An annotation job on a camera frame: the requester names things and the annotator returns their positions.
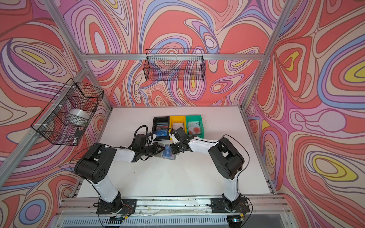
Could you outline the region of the blue credit card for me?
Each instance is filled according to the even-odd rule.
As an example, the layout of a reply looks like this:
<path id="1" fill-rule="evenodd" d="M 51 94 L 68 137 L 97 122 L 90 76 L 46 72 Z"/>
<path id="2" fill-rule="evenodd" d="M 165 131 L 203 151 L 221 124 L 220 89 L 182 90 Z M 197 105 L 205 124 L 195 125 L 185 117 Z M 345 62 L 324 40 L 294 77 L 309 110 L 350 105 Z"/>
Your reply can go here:
<path id="1" fill-rule="evenodd" d="M 165 145 L 164 150 L 162 152 L 162 158 L 173 160 L 175 157 L 172 153 L 172 149 L 170 145 Z"/>

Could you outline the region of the grey card holder wallet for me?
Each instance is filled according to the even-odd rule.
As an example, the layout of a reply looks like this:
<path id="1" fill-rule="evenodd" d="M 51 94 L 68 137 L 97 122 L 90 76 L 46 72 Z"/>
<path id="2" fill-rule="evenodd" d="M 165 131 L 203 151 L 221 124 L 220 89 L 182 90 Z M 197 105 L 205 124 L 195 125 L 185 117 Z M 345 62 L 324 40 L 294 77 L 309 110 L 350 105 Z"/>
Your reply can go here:
<path id="1" fill-rule="evenodd" d="M 159 152 L 157 155 L 154 155 L 154 158 L 161 158 L 167 160 L 176 160 L 176 155 L 173 154 L 172 148 L 169 144 L 160 145 L 163 147 L 163 150 Z"/>

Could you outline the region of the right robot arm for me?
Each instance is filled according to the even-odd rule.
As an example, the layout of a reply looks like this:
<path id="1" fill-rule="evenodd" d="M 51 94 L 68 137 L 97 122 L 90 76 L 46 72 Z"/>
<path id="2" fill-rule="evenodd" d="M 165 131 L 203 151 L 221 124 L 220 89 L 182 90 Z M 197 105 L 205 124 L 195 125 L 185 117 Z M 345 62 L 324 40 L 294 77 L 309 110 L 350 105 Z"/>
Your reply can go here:
<path id="1" fill-rule="evenodd" d="M 210 156 L 218 173 L 224 178 L 224 191 L 220 210 L 234 211 L 240 203 L 239 174 L 243 171 L 245 160 L 241 153 L 226 137 L 219 140 L 202 139 L 189 136 L 181 127 L 170 131 L 173 144 L 170 145 L 173 154 L 203 153 Z"/>

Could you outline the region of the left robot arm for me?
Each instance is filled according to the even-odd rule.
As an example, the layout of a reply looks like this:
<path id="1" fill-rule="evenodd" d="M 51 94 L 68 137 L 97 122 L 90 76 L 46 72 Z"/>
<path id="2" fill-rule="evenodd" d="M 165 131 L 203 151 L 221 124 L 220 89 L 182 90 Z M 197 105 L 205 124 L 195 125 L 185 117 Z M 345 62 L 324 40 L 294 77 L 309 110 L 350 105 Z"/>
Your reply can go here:
<path id="1" fill-rule="evenodd" d="M 114 187 L 108 172 L 114 160 L 137 162 L 147 160 L 164 151 L 157 142 L 151 143 L 147 136 L 137 135 L 131 145 L 110 146 L 103 143 L 93 144 L 75 165 L 74 172 L 88 181 L 98 193 L 98 211 L 116 214 L 122 210 L 121 193 Z"/>

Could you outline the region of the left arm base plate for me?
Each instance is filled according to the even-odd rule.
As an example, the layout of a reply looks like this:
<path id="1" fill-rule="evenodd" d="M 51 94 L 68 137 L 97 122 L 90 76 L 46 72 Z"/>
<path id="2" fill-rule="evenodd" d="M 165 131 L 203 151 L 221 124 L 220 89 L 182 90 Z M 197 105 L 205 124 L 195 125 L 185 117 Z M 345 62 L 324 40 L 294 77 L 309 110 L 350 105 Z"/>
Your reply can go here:
<path id="1" fill-rule="evenodd" d="M 113 202 L 105 202 L 99 199 L 97 205 L 98 215 L 131 215 L 135 213 L 137 199 L 116 199 Z"/>

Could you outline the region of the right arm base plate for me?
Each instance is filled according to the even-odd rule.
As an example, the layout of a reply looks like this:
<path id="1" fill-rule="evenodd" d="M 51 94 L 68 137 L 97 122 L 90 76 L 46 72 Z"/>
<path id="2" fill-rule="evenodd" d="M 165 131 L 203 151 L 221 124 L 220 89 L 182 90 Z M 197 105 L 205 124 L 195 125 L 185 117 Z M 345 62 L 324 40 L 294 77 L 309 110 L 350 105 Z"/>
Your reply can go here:
<path id="1" fill-rule="evenodd" d="M 210 204 L 207 205 L 213 213 L 249 213 L 250 205 L 248 199 L 239 197 L 235 201 L 229 201 L 225 197 L 211 198 Z"/>

